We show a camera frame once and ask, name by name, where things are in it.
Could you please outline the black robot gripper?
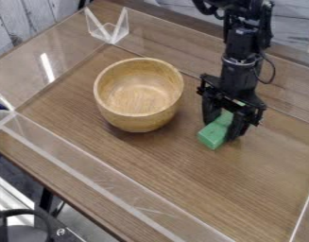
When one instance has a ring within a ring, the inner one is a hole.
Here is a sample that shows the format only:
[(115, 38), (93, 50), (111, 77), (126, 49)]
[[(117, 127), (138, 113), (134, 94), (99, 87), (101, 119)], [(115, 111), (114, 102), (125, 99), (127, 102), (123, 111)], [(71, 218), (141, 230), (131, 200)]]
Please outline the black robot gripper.
[(226, 140), (242, 136), (249, 125), (259, 124), (266, 104), (255, 95), (255, 66), (259, 60), (237, 61), (222, 57), (221, 75), (202, 73), (197, 94), (202, 97), (202, 122), (211, 123), (221, 115), (221, 108), (233, 113), (226, 130)]

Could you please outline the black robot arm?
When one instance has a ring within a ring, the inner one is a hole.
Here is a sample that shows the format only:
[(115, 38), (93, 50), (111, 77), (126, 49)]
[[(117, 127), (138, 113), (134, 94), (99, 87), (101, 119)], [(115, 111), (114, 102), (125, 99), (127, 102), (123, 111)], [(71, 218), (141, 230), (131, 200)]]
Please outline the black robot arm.
[(271, 43), (271, 0), (191, 0), (198, 12), (223, 22), (225, 52), (218, 76), (201, 74), (202, 122), (210, 125), (223, 111), (231, 113), (227, 141), (245, 134), (262, 119), (266, 104), (255, 94)]

